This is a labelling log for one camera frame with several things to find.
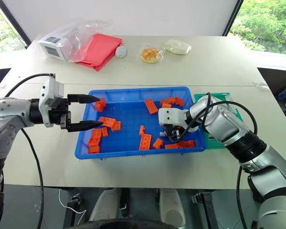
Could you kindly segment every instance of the plastic bag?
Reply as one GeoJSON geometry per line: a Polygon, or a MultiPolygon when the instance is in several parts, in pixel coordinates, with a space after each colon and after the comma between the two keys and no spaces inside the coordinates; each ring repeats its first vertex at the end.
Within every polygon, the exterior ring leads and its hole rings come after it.
{"type": "Polygon", "coordinates": [[[84,59],[93,35],[102,32],[110,24],[109,21],[76,18],[44,36],[39,44],[48,56],[79,62],[84,59]]]}
{"type": "Polygon", "coordinates": [[[185,55],[188,54],[189,51],[192,49],[191,45],[185,42],[181,42],[178,40],[168,40],[164,47],[167,51],[172,52],[174,54],[185,55]]]}
{"type": "Polygon", "coordinates": [[[165,48],[161,45],[144,44],[140,48],[140,58],[145,63],[156,63],[163,60],[165,48]]]}

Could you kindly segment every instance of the floor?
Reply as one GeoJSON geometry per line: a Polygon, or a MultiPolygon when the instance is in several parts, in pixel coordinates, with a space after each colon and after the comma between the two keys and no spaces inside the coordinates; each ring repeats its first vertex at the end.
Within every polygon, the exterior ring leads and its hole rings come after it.
{"type": "MultiPolygon", "coordinates": [[[[32,186],[5,185],[4,213],[0,229],[36,228],[40,209],[40,188],[32,186]]],[[[61,191],[61,201],[70,201],[71,196],[80,193],[85,200],[81,210],[87,209],[81,222],[88,220],[93,206],[103,188],[73,188],[61,191]]],[[[65,208],[58,200],[58,189],[46,187],[44,190],[44,216],[42,229],[61,229],[65,208]]],[[[187,229],[207,229],[204,208],[201,204],[193,204],[191,196],[205,190],[179,189],[178,193],[184,207],[187,229]]],[[[129,217],[133,219],[159,220],[158,204],[155,202],[156,189],[132,188],[129,217]]],[[[241,190],[241,202],[247,225],[257,216],[259,205],[251,196],[250,190],[241,190]]],[[[219,229],[242,229],[239,219],[235,190],[213,191],[212,199],[219,229]]]]}

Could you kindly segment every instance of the blue tray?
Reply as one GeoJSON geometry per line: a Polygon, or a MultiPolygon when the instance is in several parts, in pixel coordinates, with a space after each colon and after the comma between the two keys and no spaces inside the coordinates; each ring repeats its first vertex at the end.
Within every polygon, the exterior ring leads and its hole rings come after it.
{"type": "Polygon", "coordinates": [[[87,104],[83,120],[98,120],[100,116],[104,116],[121,121],[122,127],[121,131],[111,131],[110,128],[107,128],[109,136],[102,137],[99,144],[101,147],[99,154],[88,154],[87,143],[91,137],[92,130],[81,131],[75,149],[75,156],[78,159],[146,154],[183,154],[187,152],[201,152],[206,149],[204,134],[201,128],[184,136],[185,141],[195,141],[195,148],[165,149],[164,145],[171,144],[171,142],[165,137],[159,137],[159,133],[163,131],[163,127],[159,125],[158,113],[149,114],[144,103],[144,100],[152,98],[156,106],[160,108],[161,99],[179,97],[184,100],[183,109],[189,109],[193,104],[193,100],[190,90],[187,87],[95,90],[90,91],[89,95],[105,98],[107,106],[103,112],[97,112],[93,104],[87,104]],[[141,125],[145,126],[146,134],[152,135],[150,150],[138,150],[141,141],[141,136],[139,136],[141,125]],[[157,138],[161,138],[164,141],[161,149],[153,149],[152,147],[157,138]]]}

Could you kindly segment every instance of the red towel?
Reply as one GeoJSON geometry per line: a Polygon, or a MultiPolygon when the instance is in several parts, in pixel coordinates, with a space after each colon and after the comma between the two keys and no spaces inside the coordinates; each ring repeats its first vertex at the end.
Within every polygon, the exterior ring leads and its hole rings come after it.
{"type": "Polygon", "coordinates": [[[95,34],[84,59],[77,63],[99,71],[115,55],[115,50],[121,43],[120,38],[95,34]]]}

